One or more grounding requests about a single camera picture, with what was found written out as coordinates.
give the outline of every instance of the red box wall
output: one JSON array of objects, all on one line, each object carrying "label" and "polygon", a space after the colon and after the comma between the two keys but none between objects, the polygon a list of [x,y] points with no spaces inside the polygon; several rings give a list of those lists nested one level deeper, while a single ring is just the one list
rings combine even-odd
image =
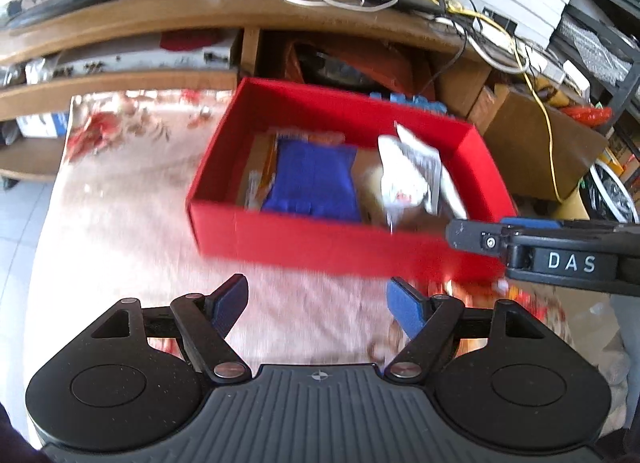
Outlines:
[{"label": "red box wall", "polygon": [[331,220],[248,212],[234,203],[255,133],[272,127],[343,132],[375,149],[406,126],[440,151],[471,219],[515,215],[481,136],[465,122],[321,87],[244,79],[198,168],[187,198],[202,255],[411,281],[487,281],[504,271],[488,257],[451,250],[443,237],[396,233]]}]

